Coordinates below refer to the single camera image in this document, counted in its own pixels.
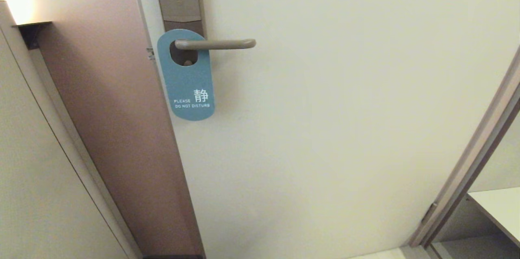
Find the wall lamp with shelf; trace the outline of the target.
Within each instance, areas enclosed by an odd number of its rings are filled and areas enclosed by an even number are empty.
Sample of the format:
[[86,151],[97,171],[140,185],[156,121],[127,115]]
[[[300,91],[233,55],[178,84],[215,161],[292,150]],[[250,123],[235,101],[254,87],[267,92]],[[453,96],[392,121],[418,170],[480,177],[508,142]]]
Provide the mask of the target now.
[[52,24],[52,21],[34,22],[29,24],[15,24],[12,27],[19,31],[27,49],[34,50],[39,48],[39,33],[50,24]]

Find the white shelf board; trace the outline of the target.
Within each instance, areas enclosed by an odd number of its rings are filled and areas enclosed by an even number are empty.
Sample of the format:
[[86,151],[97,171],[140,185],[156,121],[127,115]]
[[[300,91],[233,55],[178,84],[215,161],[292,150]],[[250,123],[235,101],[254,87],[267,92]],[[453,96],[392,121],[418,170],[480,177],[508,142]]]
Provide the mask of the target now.
[[470,192],[468,197],[520,248],[520,187]]

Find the blue door hanger sign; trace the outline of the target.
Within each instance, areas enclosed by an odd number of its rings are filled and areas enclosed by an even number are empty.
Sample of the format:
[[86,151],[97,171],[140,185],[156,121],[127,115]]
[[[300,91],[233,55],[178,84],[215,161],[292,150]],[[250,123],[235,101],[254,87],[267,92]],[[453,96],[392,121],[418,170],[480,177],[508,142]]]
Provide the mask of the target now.
[[157,57],[173,113],[184,120],[201,121],[215,112],[215,93],[209,50],[197,50],[197,61],[190,66],[176,63],[170,46],[176,40],[203,41],[202,35],[186,29],[165,32],[157,43]]

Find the white room door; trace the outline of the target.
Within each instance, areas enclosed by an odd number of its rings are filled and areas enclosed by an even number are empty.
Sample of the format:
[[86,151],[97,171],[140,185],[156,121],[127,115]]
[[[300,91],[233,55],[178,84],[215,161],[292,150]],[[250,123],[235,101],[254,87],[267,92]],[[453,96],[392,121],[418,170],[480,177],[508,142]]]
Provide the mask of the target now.
[[208,259],[397,248],[520,42],[520,0],[202,0],[215,113],[171,116]]

